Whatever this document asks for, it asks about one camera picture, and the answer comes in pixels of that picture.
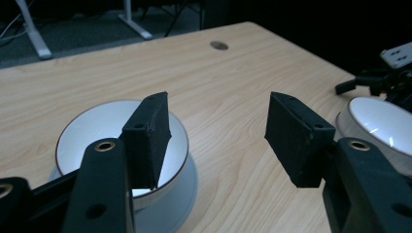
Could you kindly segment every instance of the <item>wood grain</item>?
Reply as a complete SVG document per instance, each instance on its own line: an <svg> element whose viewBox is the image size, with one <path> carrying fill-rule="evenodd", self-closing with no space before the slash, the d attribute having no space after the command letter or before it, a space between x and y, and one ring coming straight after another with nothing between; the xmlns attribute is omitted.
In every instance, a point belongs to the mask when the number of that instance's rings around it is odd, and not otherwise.
<svg viewBox="0 0 412 233"><path fill-rule="evenodd" d="M212 41L228 50L215 50ZM0 70L0 177L46 183L60 133L95 105L169 93L198 172L180 232L329 232L322 189L297 189L264 140L270 91L333 122L353 77L250 22Z"/></svg>

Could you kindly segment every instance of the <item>white table leg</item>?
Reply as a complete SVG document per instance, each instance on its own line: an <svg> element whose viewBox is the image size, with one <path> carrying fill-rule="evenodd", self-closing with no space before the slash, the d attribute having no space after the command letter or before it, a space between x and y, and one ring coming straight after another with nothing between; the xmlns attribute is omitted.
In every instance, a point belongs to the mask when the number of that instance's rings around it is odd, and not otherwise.
<svg viewBox="0 0 412 233"><path fill-rule="evenodd" d="M152 34L131 19L130 0L123 0L123 5L124 13L119 15L119 18L129 27L139 33L139 35L143 37L143 39L150 40L153 37Z"/></svg>
<svg viewBox="0 0 412 233"><path fill-rule="evenodd" d="M30 38L31 43L33 44L34 49L37 51L37 54L41 59L50 59L52 58L52 53L40 35L37 28L34 26L33 19L28 11L27 5L24 0L16 0L18 6L20 7L21 14L23 15L27 35Z"/></svg>

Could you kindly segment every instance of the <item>round white dish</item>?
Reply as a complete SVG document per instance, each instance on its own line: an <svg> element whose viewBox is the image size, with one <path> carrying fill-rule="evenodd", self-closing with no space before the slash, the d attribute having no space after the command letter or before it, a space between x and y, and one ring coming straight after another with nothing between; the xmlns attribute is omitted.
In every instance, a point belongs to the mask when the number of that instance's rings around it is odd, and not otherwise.
<svg viewBox="0 0 412 233"><path fill-rule="evenodd" d="M335 139L375 145L402 175L412 178L412 115L377 97L356 97L336 117Z"/></svg>
<svg viewBox="0 0 412 233"><path fill-rule="evenodd" d="M100 139L118 138L121 129L137 109L139 100L119 100L95 106L73 119L63 130L57 143L55 158L60 175L79 169L86 147ZM173 186L189 152L189 139L185 127L169 113L172 137L168 143L160 172L158 188L133 189L134 208L145 208Z"/></svg>
<svg viewBox="0 0 412 233"><path fill-rule="evenodd" d="M61 175L53 169L50 181ZM188 218L197 195L197 169L189 154L176 183L156 202L134 212L135 231L139 233L176 232Z"/></svg>

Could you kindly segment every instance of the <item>floor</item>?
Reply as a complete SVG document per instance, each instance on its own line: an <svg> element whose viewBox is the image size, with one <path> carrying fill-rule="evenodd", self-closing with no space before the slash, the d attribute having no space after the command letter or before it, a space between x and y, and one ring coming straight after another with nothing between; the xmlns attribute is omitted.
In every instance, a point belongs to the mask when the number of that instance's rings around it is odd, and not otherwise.
<svg viewBox="0 0 412 233"><path fill-rule="evenodd" d="M135 31L119 19L121 10L112 10L97 16L76 14L70 19L34 19L53 58L92 50L102 50L121 45L143 42ZM153 34L162 38L171 25L175 14L174 6L149 8L141 19L142 9L134 11L132 18ZM0 29L7 24L0 24ZM199 30L199 7L190 4L182 11L168 36L175 36ZM12 25L0 39L0 69L42 61L37 56L26 33L22 20Z"/></svg>

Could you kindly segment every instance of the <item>wire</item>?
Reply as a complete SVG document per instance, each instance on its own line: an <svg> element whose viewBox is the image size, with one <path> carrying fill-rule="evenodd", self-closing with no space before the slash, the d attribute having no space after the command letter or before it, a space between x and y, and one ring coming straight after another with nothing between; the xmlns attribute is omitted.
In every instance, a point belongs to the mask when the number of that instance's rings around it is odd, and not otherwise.
<svg viewBox="0 0 412 233"><path fill-rule="evenodd" d="M28 5L27 8L30 8L30 6L34 3L35 0L32 0ZM14 36L10 36L10 37L6 37L3 38L4 35L6 35L6 32L9 30L9 28L21 17L21 13L19 13L7 26L6 28L3 30L3 32L0 34L0 40L1 41L5 41L5 40L13 40L16 37L22 36L26 33L26 30L24 30L22 33L19 34L15 34Z"/></svg>

